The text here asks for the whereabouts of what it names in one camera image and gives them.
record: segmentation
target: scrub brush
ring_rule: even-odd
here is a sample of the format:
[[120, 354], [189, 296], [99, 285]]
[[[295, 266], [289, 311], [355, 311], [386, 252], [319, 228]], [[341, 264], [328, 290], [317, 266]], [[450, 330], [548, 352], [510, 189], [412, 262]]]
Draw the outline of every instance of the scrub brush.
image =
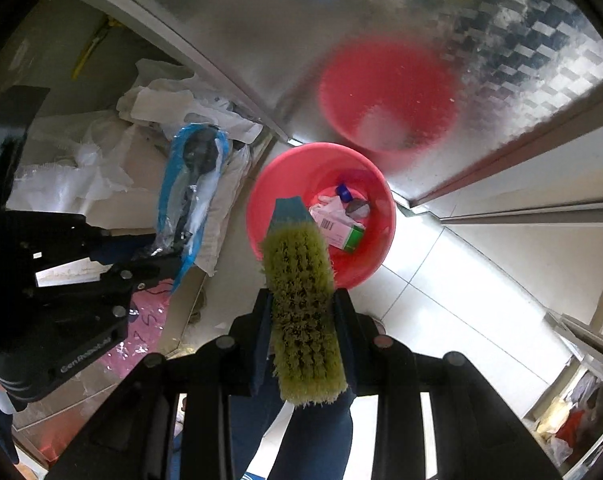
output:
[[347, 388], [331, 312], [333, 269], [300, 197], [277, 199], [262, 254], [282, 399], [295, 406], [333, 402]]

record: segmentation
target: stainless steel panel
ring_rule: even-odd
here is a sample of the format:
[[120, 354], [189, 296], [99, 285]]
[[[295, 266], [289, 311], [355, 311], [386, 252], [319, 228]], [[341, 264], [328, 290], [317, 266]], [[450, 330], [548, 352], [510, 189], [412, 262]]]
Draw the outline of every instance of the stainless steel panel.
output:
[[336, 46], [383, 34], [435, 49], [459, 79], [459, 115], [445, 142], [386, 172], [407, 198], [435, 189], [603, 81], [603, 40], [571, 0], [135, 1], [304, 141], [341, 142], [316, 96]]

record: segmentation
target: bolt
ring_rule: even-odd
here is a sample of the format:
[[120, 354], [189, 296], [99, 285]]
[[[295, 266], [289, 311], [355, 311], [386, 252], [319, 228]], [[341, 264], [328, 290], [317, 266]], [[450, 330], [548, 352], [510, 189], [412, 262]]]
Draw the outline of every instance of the bolt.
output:
[[148, 354], [144, 358], [144, 366], [147, 368], [154, 368], [155, 366], [161, 365], [163, 360], [162, 354]]
[[466, 357], [459, 352], [448, 352], [448, 354], [446, 354], [446, 360], [453, 366], [464, 366], [466, 363]]
[[215, 340], [215, 344], [217, 345], [217, 348], [227, 350], [235, 346], [235, 339], [229, 335], [222, 335]]
[[392, 337], [387, 335], [376, 335], [373, 343], [377, 348], [390, 348], [392, 346]]
[[121, 305], [115, 305], [113, 307], [113, 316], [124, 317], [126, 315], [126, 309]]

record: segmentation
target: yellow-green bristles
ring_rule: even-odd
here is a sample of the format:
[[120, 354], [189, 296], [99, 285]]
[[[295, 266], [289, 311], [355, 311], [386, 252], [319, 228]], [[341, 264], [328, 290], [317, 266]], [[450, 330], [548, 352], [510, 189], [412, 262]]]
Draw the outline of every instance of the yellow-green bristles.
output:
[[269, 231], [262, 253], [274, 296], [272, 343], [282, 399], [296, 406], [333, 402], [347, 384], [326, 242], [314, 222], [281, 224]]

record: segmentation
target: jeans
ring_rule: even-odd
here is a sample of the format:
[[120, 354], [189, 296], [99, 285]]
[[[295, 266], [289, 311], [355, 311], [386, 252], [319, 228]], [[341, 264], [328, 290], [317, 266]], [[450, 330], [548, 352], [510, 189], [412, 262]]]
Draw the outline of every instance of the jeans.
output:
[[[294, 410], [268, 479], [342, 480], [353, 440], [353, 400], [355, 395], [347, 390], [332, 404]], [[272, 362], [255, 397], [230, 397], [232, 458], [237, 479], [246, 472], [264, 433], [283, 405]], [[174, 441], [171, 480], [179, 480], [180, 458], [181, 434]]]

